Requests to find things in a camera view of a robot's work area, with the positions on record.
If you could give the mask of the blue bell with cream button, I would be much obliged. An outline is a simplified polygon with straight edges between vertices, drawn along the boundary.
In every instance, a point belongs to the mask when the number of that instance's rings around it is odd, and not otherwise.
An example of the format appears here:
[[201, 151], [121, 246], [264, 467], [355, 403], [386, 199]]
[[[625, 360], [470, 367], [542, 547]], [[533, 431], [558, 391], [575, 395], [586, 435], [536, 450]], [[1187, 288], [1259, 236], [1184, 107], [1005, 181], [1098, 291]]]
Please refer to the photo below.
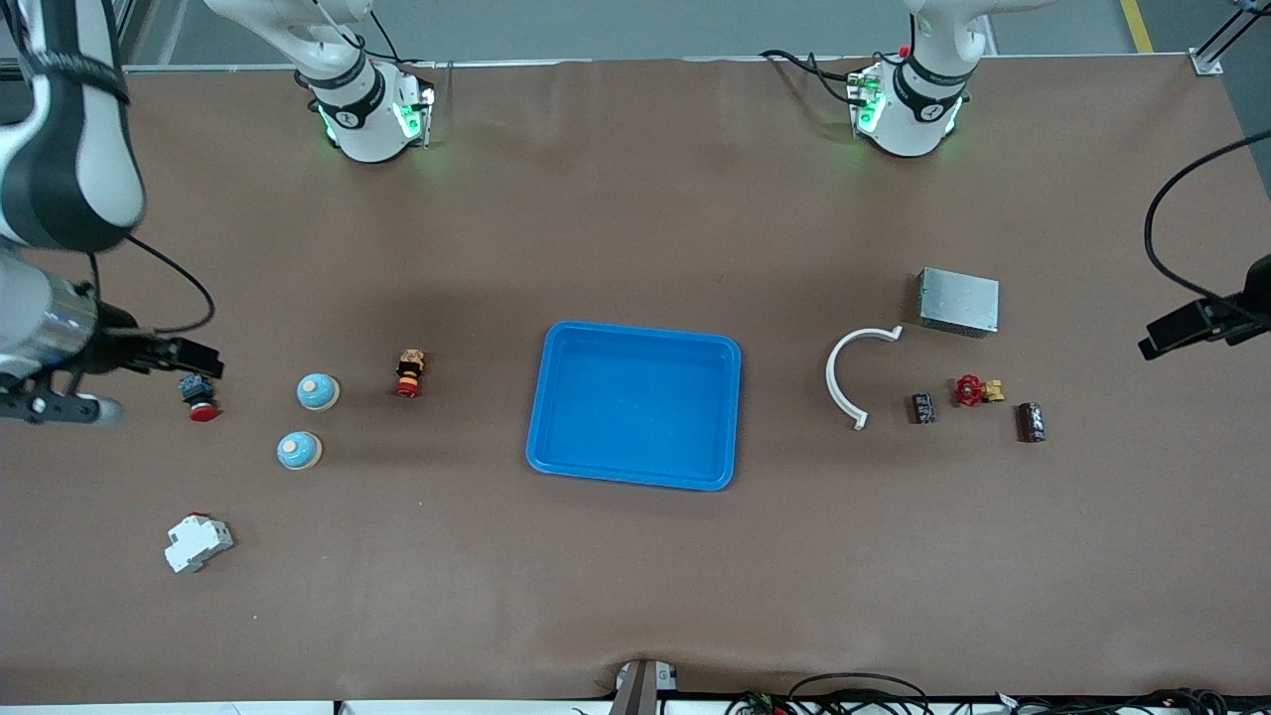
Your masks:
[[322, 461], [322, 439], [309, 431], [295, 431], [282, 436], [275, 451], [278, 464], [289, 471], [311, 469]]
[[304, 410], [330, 410], [341, 398], [341, 384], [329, 373], [310, 372], [297, 381], [295, 398]]

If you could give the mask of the blue plastic tray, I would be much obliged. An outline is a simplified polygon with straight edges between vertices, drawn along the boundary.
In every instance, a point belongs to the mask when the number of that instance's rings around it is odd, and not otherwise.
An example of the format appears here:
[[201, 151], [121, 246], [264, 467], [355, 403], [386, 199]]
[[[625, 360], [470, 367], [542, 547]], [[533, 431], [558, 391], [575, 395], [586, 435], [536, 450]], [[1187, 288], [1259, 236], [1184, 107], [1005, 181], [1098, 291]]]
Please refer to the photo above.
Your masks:
[[547, 331], [527, 466], [559, 478], [717, 493], [733, 480], [744, 352], [731, 338], [616, 323]]

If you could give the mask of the red push button black body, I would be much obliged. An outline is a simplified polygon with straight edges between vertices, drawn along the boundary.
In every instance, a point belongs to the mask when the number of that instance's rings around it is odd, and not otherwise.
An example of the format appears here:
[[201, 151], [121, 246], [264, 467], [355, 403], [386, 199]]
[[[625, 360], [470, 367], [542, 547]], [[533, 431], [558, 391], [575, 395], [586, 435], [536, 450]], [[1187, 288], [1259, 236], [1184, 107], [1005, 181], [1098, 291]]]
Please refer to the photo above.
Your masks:
[[179, 380], [182, 403], [188, 406], [188, 417], [196, 424], [214, 422], [221, 415], [212, 381], [200, 373], [187, 373]]

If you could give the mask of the white circuit breaker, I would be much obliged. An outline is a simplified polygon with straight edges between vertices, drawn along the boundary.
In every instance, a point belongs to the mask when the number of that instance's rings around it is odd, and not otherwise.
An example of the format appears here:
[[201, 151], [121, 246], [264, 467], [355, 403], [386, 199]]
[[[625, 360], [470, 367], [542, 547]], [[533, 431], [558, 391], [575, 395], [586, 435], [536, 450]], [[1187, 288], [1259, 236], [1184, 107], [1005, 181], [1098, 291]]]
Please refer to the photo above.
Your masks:
[[173, 525], [168, 530], [168, 538], [164, 556], [174, 574], [200, 571], [208, 558], [234, 546], [231, 530], [228, 530], [225, 521], [200, 512], [191, 512]]

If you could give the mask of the grey metal box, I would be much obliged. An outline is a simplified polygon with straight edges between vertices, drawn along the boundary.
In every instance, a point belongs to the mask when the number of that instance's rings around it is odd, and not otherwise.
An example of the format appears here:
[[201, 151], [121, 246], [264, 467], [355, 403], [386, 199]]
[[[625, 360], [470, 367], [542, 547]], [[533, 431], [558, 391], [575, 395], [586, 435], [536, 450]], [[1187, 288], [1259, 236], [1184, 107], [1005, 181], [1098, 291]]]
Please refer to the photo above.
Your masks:
[[955, 271], [918, 273], [918, 323], [930, 330], [985, 339], [999, 331], [1000, 284]]

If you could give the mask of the white curved plastic clamp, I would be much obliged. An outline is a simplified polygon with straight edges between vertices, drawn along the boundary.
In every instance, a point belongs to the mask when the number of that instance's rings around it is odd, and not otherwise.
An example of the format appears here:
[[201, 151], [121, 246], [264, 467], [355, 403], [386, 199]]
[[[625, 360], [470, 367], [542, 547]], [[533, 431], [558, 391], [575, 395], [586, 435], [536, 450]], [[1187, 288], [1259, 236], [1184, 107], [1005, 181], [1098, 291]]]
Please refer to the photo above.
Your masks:
[[849, 334], [840, 338], [830, 349], [827, 359], [824, 362], [824, 381], [829, 398], [844, 413], [845, 417], [852, 422], [853, 431], [864, 431], [864, 427], [871, 422], [871, 413], [862, 410], [858, 404], [850, 401], [846, 398], [846, 392], [841, 389], [841, 384], [838, 378], [838, 361], [840, 354], [853, 343], [863, 340], [874, 340], [881, 343], [894, 344], [904, 335], [904, 326], [897, 325], [894, 329], [858, 329], [855, 331], [849, 331]]

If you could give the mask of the aluminium frame post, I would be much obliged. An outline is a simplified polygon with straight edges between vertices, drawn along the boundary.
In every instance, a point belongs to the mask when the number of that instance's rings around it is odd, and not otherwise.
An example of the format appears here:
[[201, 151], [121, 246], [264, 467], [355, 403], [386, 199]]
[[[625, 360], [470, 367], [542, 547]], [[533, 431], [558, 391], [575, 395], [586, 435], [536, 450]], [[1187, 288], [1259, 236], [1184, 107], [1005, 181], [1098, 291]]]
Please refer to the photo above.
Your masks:
[[1188, 56], [1199, 76], [1221, 75], [1221, 56], [1263, 18], [1271, 18], [1271, 0], [1229, 0], [1233, 13], [1199, 47], [1190, 47]]
[[137, 36], [147, 14], [149, 0], [107, 0], [114, 20], [114, 37], [121, 63], [128, 63], [135, 53]]

